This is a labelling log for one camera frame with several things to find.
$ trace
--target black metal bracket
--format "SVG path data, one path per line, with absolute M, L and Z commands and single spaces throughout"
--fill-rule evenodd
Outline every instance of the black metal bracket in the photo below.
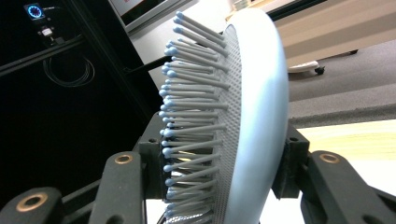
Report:
M 172 62 L 172 57 L 171 56 L 164 56 L 161 57 L 151 63 L 146 63 L 136 69 L 125 69 L 125 72 L 127 73 L 126 75 L 140 75 L 142 73 L 146 73 L 149 70 L 152 70 L 154 68 L 157 68 L 159 66 L 162 66 L 164 63 L 169 63 Z
M 272 187 L 278 199 L 303 192 L 305 223 L 396 223 L 396 197 L 368 186 L 342 156 L 308 148 L 309 142 L 289 126 Z
M 164 199 L 167 191 L 164 183 L 168 173 L 163 171 L 165 158 L 161 152 L 162 136 L 159 131 L 163 127 L 163 120 L 155 113 L 133 149 L 142 157 L 145 168 L 143 176 L 146 199 Z
M 64 52 L 68 49 L 72 49 L 82 43 L 84 43 L 85 39 L 83 36 L 75 37 L 71 40 L 65 41 L 63 44 L 52 47 L 50 49 L 42 50 L 38 53 L 32 54 L 30 56 L 19 59 L 13 63 L 7 63 L 3 66 L 0 66 L 0 77 L 10 74 L 14 71 L 17 71 L 27 65 L 32 63 L 37 63 L 43 61 L 49 57 L 52 57 L 55 54 Z
M 120 152 L 108 158 L 88 223 L 146 223 L 142 183 L 137 152 Z

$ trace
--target light blue hair brush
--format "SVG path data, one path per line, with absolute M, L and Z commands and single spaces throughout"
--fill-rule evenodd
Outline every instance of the light blue hair brush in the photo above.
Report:
M 181 12 L 163 66 L 166 223 L 258 224 L 283 152 L 289 86 L 282 43 L 261 10 L 219 35 Z

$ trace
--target black cable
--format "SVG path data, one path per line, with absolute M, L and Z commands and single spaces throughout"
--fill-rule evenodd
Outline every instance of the black cable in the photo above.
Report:
M 82 87 L 93 81 L 95 77 L 95 68 L 90 60 L 86 57 L 83 57 L 85 60 L 85 72 L 82 74 L 81 77 L 74 81 L 64 81 L 59 79 L 52 71 L 52 58 L 46 59 L 43 61 L 43 68 L 44 72 L 46 73 L 47 77 L 53 81 L 54 83 L 66 87 L 66 88 L 75 88 L 75 87 Z

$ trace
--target brush bristle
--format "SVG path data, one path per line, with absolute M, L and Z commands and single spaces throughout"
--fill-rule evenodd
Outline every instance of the brush bristle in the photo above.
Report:
M 174 56 L 163 73 L 169 77 L 160 95 L 163 168 L 172 177 L 166 223 L 222 223 L 233 175 L 240 118 L 241 62 L 235 30 L 224 35 L 208 31 L 181 12 L 175 32 L 179 39 L 166 45 Z

